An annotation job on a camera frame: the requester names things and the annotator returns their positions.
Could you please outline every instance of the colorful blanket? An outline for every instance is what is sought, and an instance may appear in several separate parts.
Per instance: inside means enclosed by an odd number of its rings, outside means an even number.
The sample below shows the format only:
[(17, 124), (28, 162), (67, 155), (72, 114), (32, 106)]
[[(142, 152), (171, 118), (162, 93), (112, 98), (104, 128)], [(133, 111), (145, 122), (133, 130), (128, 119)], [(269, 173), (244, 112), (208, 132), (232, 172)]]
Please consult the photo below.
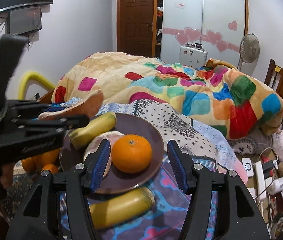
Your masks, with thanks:
[(257, 127), (270, 135), (283, 116), (283, 99), (274, 90), (227, 62), (209, 59), (192, 69), (122, 52), (95, 53), (78, 63), (58, 82), (52, 101), (83, 98), (97, 89), (104, 104), (141, 98), (169, 103), (227, 139), (245, 137)]

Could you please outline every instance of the sliding wardrobe door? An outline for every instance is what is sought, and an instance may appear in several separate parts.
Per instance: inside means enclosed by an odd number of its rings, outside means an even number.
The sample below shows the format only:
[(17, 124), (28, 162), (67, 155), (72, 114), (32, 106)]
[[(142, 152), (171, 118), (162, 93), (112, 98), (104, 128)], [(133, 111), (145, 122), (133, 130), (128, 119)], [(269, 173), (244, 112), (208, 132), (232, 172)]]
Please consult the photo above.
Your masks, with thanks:
[(245, 29), (245, 0), (203, 0), (202, 44), (207, 59), (227, 61), (237, 67)]
[(181, 45), (199, 42), (203, 0), (164, 0), (161, 60), (179, 62)]

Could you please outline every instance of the power strip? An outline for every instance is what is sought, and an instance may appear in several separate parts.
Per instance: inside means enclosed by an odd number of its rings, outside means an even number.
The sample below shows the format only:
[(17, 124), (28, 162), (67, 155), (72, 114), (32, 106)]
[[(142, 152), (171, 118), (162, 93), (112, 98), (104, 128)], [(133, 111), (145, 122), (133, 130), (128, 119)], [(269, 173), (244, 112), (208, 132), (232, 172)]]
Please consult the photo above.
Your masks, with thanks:
[(258, 200), (263, 201), (266, 198), (266, 185), (263, 167), (260, 161), (255, 163), (255, 173), (257, 178), (257, 194), (259, 196)]

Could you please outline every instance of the brown plate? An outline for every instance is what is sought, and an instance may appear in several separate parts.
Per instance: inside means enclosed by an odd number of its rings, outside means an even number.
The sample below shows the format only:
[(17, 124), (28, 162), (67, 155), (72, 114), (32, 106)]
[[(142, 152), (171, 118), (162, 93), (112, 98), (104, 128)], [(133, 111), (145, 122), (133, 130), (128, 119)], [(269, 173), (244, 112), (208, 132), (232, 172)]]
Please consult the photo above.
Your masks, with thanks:
[[(116, 114), (117, 125), (115, 130), (125, 135), (136, 134), (146, 138), (152, 146), (152, 161), (147, 169), (138, 174), (127, 174), (111, 165), (109, 173), (102, 180), (96, 193), (118, 194), (129, 191), (147, 182), (158, 171), (163, 155), (164, 142), (157, 129), (144, 119), (130, 114)], [(64, 171), (70, 170), (77, 163), (83, 162), (85, 148), (76, 150), (66, 136), (64, 146), (60, 150), (59, 160)]]

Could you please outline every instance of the small orange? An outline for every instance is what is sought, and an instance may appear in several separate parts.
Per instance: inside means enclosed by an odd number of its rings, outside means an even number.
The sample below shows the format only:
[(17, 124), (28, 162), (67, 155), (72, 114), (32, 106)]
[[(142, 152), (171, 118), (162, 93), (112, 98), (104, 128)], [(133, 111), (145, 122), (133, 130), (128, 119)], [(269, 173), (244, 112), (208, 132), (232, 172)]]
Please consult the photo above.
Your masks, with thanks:
[(47, 164), (54, 164), (58, 158), (59, 150), (60, 148), (33, 156), (32, 160), (36, 166), (36, 170), (40, 171), (43, 166)]
[(36, 165), (32, 158), (21, 160), (21, 166), (24, 168), (25, 172), (34, 172), (36, 170)]
[(59, 156), (59, 148), (43, 153), (41, 155), (41, 162), (42, 165), (45, 166), (46, 164), (54, 164)]
[(42, 171), (49, 170), (52, 174), (58, 173), (58, 168), (54, 164), (47, 164), (43, 167)]
[(111, 149), (113, 164), (120, 171), (137, 173), (146, 169), (152, 160), (152, 147), (142, 136), (130, 134), (117, 140)]

